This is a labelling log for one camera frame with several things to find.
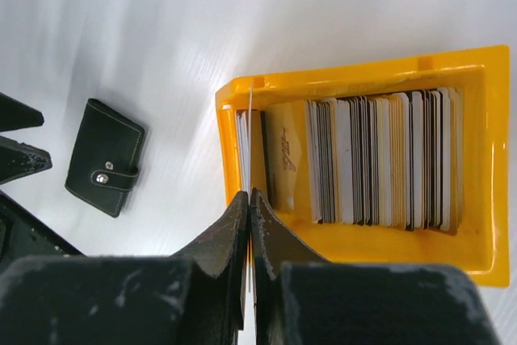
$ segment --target black wallet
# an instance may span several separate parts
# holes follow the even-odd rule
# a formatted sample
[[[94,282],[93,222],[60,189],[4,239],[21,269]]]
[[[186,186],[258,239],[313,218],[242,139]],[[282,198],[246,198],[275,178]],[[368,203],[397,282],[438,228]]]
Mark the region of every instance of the black wallet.
[[[96,99],[86,104],[65,187],[118,217],[138,178],[145,130]]]

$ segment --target wallet strap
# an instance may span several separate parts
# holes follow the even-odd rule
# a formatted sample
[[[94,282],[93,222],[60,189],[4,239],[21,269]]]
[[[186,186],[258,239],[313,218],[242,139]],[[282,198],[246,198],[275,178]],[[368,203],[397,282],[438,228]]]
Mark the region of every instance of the wallet strap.
[[[116,189],[120,191],[131,191],[138,180],[140,171],[132,173],[119,173],[113,170],[95,170],[91,173],[91,182],[99,187],[106,189]]]

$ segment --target card holder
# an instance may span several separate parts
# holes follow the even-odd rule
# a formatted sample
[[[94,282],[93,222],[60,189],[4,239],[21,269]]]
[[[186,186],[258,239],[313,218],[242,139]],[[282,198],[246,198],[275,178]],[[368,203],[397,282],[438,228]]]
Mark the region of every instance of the card holder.
[[[138,179],[145,130],[97,99],[86,104],[65,187],[118,217]]]
[[[267,151],[269,202],[276,216],[308,246],[340,263],[446,263],[462,268],[479,284],[507,286],[510,63],[509,48],[499,46],[237,78],[216,94],[227,201],[242,189],[235,115],[249,109],[249,94],[253,93],[252,110],[261,110],[265,117],[266,146],[255,142],[251,149]],[[405,107],[400,99],[393,99],[396,93],[412,94],[413,114],[403,116],[413,121],[409,139],[406,123],[400,120]],[[378,216],[377,183],[372,180],[374,212],[368,215],[364,210],[364,117],[358,96],[380,102],[380,131],[367,139],[380,141]],[[327,99],[337,99],[338,107],[341,102],[341,115],[346,112],[349,116],[340,119],[334,137],[341,145],[339,154],[345,156],[338,160],[341,217],[336,217],[336,222],[324,221],[322,211],[327,175],[320,161],[324,144],[319,132],[325,129],[317,105]],[[289,121],[294,107],[302,115]],[[284,170],[282,160],[297,141],[302,147],[297,147],[301,158],[294,163],[295,174]],[[373,162],[367,159],[366,165],[373,167],[374,173],[375,159],[375,155]],[[408,167],[412,169],[409,180]],[[284,190],[287,183],[294,188],[292,192]],[[369,217],[372,226],[359,226]]]

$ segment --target white card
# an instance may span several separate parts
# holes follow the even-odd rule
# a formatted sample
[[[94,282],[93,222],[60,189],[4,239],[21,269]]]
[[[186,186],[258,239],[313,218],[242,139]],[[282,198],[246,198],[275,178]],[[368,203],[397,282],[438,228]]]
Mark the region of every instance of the white card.
[[[405,93],[396,93],[395,95],[398,96],[401,100],[402,113],[403,113],[403,123],[404,123],[403,145],[404,145],[404,149],[402,150],[402,152],[404,153],[404,161],[406,161],[406,163],[403,163],[403,165],[402,165],[404,175],[406,177],[406,189],[405,189],[405,192],[403,193],[404,194],[403,206],[405,206],[405,208],[406,208],[405,223],[406,223],[406,226],[409,226],[411,224],[411,219],[410,219],[411,214],[413,214],[413,209],[414,209],[412,201],[411,201],[411,192],[413,191],[412,187],[411,187],[411,183],[413,181],[413,176],[411,174],[411,165],[410,165],[410,160],[412,159],[412,157],[410,155],[410,150],[411,150],[410,101]]]
[[[248,113],[243,111],[239,112],[236,116],[237,120],[237,138],[238,138],[238,153],[239,153],[239,167],[241,171],[241,188],[243,191],[250,193],[250,137],[248,134]]]
[[[329,172],[328,165],[326,161],[326,142],[324,137],[324,116],[325,112],[324,107],[320,103],[316,103],[317,110],[317,136],[318,136],[318,144],[319,144],[319,152],[320,152],[320,168],[321,168],[321,177],[322,177],[322,221],[324,223],[328,222],[328,208],[329,208],[329,193],[328,193],[328,182],[329,182]]]
[[[341,203],[340,203],[340,182],[339,182],[339,171],[338,171],[338,100],[337,99],[325,99],[324,103],[329,108],[329,119],[330,119],[330,153],[332,155],[332,187],[334,197],[334,209],[333,209],[333,221],[341,222]]]
[[[423,100],[421,92],[412,92],[413,104],[413,193],[414,228],[423,227]]]
[[[382,116],[383,116],[383,128],[382,128],[382,148],[384,150],[383,158],[383,171],[381,173],[382,184],[384,190],[382,204],[384,207],[385,223],[386,226],[393,225],[393,192],[391,184],[392,166],[391,166],[391,147],[389,144],[390,137],[390,120],[389,120],[389,101],[387,99],[381,99],[382,102]]]
[[[379,143],[377,134],[376,101],[368,100],[370,115],[370,185],[372,189],[372,225],[379,225]]]
[[[352,172],[354,191],[354,224],[363,220],[362,192],[360,180],[362,179],[360,165],[360,139],[359,139],[359,100],[351,99],[351,143],[352,143]]]
[[[369,128],[368,128],[368,107],[366,99],[361,96],[359,97],[359,108],[361,115],[361,162],[362,162],[362,178],[363,178],[363,207],[364,207],[364,219],[363,223],[367,224],[367,222],[372,217],[372,202],[370,200],[370,175],[368,171],[368,163],[369,163],[369,147],[368,147],[368,139],[369,139]]]
[[[338,100],[336,112],[341,222],[351,225],[354,223],[354,192],[352,184],[350,103]]]
[[[317,188],[317,214],[313,215],[313,220],[315,222],[319,222],[322,220],[322,169],[321,169],[321,163],[320,163],[320,141],[318,136],[318,121],[317,121],[317,104],[314,101],[310,102],[311,106],[311,121],[313,123],[312,130],[313,130],[313,157],[314,157],[314,176],[316,177],[316,188]]]
[[[435,97],[435,226],[440,224],[442,214],[442,131],[441,131],[441,95],[437,90],[431,94]]]
[[[449,230],[451,226],[451,100],[449,99],[448,90],[446,88],[438,88],[442,94],[442,208],[443,222],[442,230]]]
[[[323,221],[332,222],[334,213],[334,188],[333,188],[333,171],[332,171],[332,149],[330,148],[330,109],[327,103],[319,103],[322,113],[322,126],[320,131],[322,134],[323,153],[322,160],[324,164],[324,183],[325,183],[325,212],[323,214]]]
[[[319,207],[318,197],[319,188],[316,186],[316,171],[314,168],[315,157],[314,157],[314,138],[313,138],[313,121],[312,121],[312,109],[310,101],[305,101],[305,135],[307,137],[307,163],[309,164],[309,181],[310,181],[310,206],[311,206],[311,217],[313,222],[319,221]]]

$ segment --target stack of cards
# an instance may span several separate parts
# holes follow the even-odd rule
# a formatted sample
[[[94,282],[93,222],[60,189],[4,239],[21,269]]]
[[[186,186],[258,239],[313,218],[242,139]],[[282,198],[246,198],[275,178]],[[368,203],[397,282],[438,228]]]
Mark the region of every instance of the stack of cards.
[[[251,111],[251,122],[253,123],[251,127],[248,121],[249,114],[249,111],[239,111],[235,116],[237,121],[237,149],[241,173],[241,188],[243,191],[251,193],[251,188],[256,187],[267,198],[261,112]]]
[[[312,219],[454,234],[463,122],[452,88],[305,101]]]

